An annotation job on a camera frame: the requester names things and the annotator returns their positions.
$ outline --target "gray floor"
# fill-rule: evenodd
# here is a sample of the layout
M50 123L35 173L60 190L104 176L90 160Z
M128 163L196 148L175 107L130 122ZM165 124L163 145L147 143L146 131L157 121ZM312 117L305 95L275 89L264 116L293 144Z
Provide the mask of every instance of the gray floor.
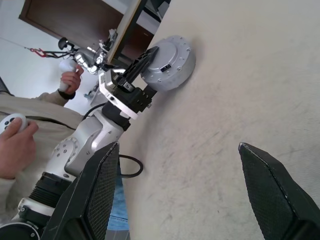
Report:
M130 234L129 231L107 230L105 240L130 240Z

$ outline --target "person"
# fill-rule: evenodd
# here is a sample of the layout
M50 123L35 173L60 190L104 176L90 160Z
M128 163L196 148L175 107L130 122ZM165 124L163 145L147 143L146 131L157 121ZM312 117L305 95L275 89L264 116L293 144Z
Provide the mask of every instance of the person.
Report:
M8 223L18 212L20 200L28 197L44 172L55 146L73 134L82 117L64 105L76 95L84 70L65 72L61 81L65 92L43 93L28 99L0 92L0 121L13 113L26 116L28 126L15 118L0 134L0 225ZM128 230L128 216L121 178L116 190L108 229Z

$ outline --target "hand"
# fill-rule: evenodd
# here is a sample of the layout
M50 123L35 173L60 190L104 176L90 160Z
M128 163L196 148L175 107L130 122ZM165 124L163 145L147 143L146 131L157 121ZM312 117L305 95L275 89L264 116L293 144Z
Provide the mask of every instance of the hand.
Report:
M19 132L21 118L15 118L0 134L0 178L14 179L17 173L25 169L36 158L36 143L33 135L39 129L31 121L25 130Z
M61 76L61 81L69 85L69 87L64 91L68 95L74 94L80 87L80 76L84 73L84 69L80 65L76 65L76 69L76 72L67 71Z

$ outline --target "blue jeans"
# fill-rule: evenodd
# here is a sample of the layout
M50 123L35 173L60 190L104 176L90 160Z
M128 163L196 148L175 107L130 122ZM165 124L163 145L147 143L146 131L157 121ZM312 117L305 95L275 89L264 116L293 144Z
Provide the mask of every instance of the blue jeans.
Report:
M129 230L124 186L122 184L122 179L119 176L120 173L120 165L118 165L117 176L115 180L113 204L109 222L107 225L108 230L114 231Z

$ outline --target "beige sleeve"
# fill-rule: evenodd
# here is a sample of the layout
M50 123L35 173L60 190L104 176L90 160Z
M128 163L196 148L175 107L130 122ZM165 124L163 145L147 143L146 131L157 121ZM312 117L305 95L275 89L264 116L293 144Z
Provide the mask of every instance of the beige sleeve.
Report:
M64 106L68 102L68 100L60 96L58 90L53 93L44 92L40 96L35 97L33 99L37 99L37 100L52 103L52 104L57 104L60 106Z
M7 197L9 191L16 180L7 180L0 178L0 226L10 221L8 212L6 211Z

